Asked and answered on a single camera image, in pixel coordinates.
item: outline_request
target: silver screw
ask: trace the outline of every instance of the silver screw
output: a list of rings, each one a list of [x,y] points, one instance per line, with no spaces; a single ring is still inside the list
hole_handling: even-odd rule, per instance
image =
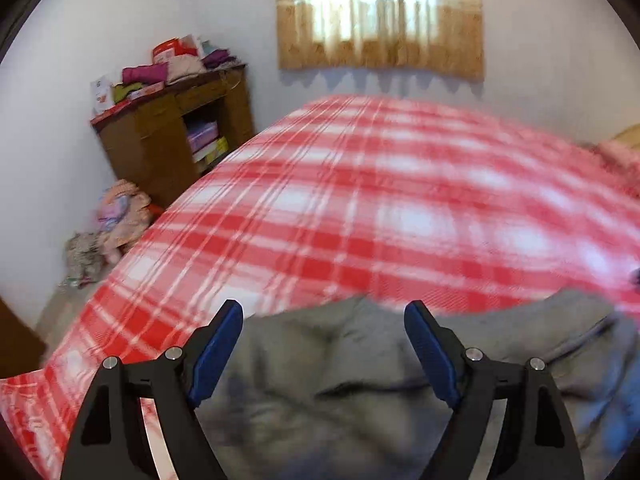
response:
[[[179,346],[172,346],[164,353],[164,357],[166,357],[167,359],[171,359],[171,361],[179,359],[181,355],[182,348],[180,348]]]
[[[118,358],[114,356],[109,356],[104,361],[102,361],[102,366],[107,368],[107,370],[111,370],[112,368],[115,368],[117,364],[118,364]]]
[[[482,350],[478,348],[467,348],[465,351],[465,355],[472,361],[479,361],[484,357]]]
[[[531,361],[529,361],[529,364],[531,365],[531,368],[539,372],[544,370],[546,367],[545,362],[538,357],[534,357]]]

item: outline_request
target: bed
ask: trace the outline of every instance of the bed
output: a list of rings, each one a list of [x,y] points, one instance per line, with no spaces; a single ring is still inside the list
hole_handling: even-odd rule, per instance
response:
[[[42,370],[0,382],[0,413],[57,478],[98,364],[155,358],[227,298],[269,315],[367,293],[478,312],[595,291],[640,319],[640,204],[594,153],[519,124],[364,96],[312,102],[167,210],[96,290]],[[172,470],[152,405],[150,442]]]

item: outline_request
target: gray blanket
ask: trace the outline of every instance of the gray blanket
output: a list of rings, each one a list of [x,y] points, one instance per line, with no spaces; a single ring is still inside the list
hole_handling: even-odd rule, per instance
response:
[[[640,428],[635,323],[596,296],[438,318],[490,358],[549,364],[586,478],[602,480]],[[494,403],[472,478],[486,478],[504,416]],[[451,411],[427,384],[402,316],[366,298],[247,319],[196,411],[231,480],[415,480]]]

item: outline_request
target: gold curtain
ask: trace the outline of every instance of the gold curtain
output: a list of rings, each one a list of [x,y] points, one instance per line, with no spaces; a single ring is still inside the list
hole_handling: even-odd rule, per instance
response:
[[[484,79],[481,0],[277,0],[280,68],[411,67]]]

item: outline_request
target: curtain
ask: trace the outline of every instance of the curtain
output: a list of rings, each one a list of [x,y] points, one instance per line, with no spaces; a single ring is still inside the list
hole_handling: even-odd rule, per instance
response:
[[[280,68],[411,67],[484,77],[481,0],[277,0]]]

